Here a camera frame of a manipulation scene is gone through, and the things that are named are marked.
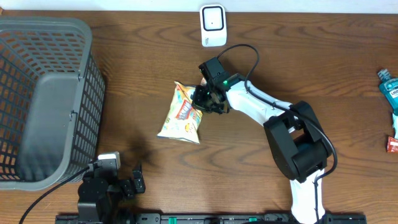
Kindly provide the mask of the yellow snack bag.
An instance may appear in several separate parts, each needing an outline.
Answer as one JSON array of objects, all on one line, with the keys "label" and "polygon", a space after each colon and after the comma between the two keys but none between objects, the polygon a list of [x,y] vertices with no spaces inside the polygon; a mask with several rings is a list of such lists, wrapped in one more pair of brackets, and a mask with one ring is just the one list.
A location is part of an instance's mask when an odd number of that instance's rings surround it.
[{"label": "yellow snack bag", "polygon": [[170,109],[157,137],[199,144],[198,128],[203,113],[192,106],[195,87],[178,81],[174,83]]}]

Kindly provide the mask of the teal mouthwash bottle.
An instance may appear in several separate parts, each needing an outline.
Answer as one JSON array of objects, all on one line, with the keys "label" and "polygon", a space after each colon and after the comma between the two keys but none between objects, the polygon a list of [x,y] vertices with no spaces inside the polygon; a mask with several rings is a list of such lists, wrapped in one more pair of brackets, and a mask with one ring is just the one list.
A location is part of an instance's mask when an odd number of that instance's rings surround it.
[{"label": "teal mouthwash bottle", "polygon": [[378,71],[377,75],[381,80],[379,89],[392,106],[393,114],[397,115],[397,78],[393,78],[385,68]]}]

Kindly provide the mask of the light blue wipes pack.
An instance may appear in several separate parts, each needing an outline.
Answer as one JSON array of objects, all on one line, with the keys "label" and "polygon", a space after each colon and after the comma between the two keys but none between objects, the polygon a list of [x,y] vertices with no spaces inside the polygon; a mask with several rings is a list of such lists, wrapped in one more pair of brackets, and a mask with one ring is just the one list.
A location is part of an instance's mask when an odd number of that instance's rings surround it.
[{"label": "light blue wipes pack", "polygon": [[398,139],[398,116],[392,113],[392,127],[394,129],[394,139]]}]

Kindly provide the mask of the red chocolate bar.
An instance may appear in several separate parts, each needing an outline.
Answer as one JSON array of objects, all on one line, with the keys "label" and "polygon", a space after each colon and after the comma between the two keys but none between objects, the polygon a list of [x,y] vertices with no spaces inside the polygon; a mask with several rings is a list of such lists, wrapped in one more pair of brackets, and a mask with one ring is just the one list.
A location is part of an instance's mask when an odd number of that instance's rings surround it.
[{"label": "red chocolate bar", "polygon": [[393,137],[388,137],[386,151],[388,153],[398,153],[398,140]]}]

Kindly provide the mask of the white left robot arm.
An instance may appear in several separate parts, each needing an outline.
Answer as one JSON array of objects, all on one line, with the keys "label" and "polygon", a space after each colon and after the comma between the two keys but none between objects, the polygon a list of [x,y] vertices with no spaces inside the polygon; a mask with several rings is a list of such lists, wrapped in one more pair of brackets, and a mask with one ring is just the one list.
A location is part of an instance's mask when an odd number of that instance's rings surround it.
[{"label": "white left robot arm", "polygon": [[104,159],[89,165],[78,188],[78,223],[135,223],[132,212],[119,203],[143,194],[146,185],[142,164],[138,162],[128,179],[118,177],[116,159]]}]

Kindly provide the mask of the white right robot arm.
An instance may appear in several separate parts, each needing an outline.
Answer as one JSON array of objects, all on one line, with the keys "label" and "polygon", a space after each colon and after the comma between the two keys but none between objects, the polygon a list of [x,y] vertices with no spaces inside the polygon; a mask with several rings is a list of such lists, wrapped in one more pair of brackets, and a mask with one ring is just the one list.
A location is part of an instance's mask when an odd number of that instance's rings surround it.
[{"label": "white right robot arm", "polygon": [[326,169],[328,158],[338,159],[308,103],[277,100],[235,74],[219,83],[197,85],[192,106],[206,113],[240,111],[263,125],[274,162],[290,180],[293,217],[299,223],[321,222],[322,178],[336,168]]}]

